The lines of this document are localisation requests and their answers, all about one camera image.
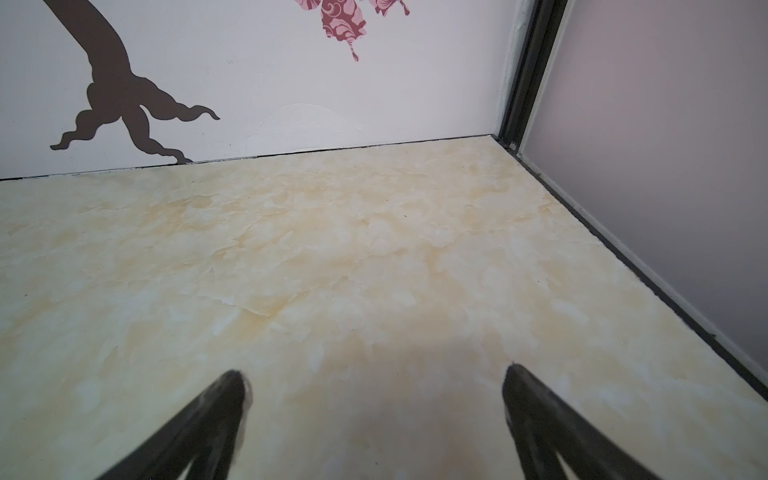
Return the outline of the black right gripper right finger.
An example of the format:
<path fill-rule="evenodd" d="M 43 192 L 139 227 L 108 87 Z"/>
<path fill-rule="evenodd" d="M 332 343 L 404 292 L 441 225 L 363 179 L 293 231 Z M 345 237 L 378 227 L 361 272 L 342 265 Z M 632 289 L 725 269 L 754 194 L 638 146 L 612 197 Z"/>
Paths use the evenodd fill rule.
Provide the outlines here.
<path fill-rule="evenodd" d="M 655 479 L 521 364 L 502 386 L 506 423 L 526 479 Z"/>

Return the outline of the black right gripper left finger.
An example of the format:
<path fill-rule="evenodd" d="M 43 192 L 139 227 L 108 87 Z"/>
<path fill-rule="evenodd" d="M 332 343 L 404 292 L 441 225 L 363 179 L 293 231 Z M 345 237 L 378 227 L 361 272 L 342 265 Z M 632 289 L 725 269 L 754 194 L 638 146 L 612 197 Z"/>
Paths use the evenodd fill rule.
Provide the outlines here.
<path fill-rule="evenodd" d="M 228 370 L 102 479 L 225 479 L 244 413 L 245 377 Z"/>

